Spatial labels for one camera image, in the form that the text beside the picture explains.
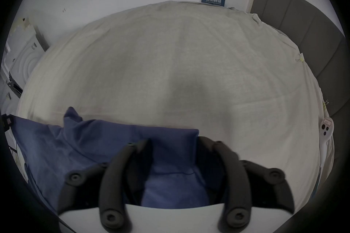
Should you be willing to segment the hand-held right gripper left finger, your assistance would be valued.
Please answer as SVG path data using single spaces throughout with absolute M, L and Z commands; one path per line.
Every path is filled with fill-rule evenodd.
M 152 166 L 152 141 L 127 143 L 110 162 L 72 170 L 58 201 L 71 230 L 132 230 L 126 204 L 140 206 Z

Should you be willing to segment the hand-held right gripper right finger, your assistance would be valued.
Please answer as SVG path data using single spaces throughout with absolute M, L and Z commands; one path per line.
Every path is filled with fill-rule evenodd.
M 197 168 L 209 204 L 223 204 L 217 227 L 267 227 L 295 213 L 294 198 L 279 168 L 266 168 L 239 156 L 225 143 L 197 138 Z

